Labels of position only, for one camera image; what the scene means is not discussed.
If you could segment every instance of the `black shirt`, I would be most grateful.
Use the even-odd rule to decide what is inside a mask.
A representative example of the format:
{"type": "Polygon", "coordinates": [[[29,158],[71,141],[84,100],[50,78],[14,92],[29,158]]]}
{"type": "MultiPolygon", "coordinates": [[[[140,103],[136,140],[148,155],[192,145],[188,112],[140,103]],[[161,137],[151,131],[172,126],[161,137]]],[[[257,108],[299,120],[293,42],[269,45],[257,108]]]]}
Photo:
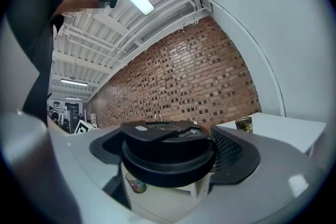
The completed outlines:
{"type": "Polygon", "coordinates": [[[36,116],[47,124],[47,95],[54,49],[53,25],[57,30],[64,18],[54,16],[63,0],[12,0],[6,15],[21,48],[39,71],[23,111],[36,116]]]}

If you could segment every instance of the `table top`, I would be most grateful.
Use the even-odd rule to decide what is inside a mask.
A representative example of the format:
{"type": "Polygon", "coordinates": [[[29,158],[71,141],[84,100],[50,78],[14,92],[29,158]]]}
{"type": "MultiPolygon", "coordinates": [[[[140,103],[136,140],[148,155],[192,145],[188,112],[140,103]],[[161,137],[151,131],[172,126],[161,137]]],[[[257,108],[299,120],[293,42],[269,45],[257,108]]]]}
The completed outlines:
{"type": "MultiPolygon", "coordinates": [[[[312,147],[326,126],[323,122],[297,120],[259,112],[250,117],[254,134],[286,142],[303,153],[312,147]]],[[[218,126],[237,129],[235,121],[218,126]]]]}

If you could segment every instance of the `ceiling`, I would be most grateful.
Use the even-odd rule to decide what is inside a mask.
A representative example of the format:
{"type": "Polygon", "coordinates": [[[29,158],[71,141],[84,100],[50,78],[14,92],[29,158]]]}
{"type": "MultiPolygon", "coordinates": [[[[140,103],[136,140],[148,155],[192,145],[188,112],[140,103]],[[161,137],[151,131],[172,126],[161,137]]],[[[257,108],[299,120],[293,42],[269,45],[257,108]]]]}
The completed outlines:
{"type": "Polygon", "coordinates": [[[81,98],[88,102],[109,78],[140,54],[167,26],[201,9],[200,0],[149,0],[155,10],[144,16],[129,0],[98,13],[67,14],[56,36],[53,99],[81,98]],[[88,84],[62,83],[73,79],[88,84]]]}

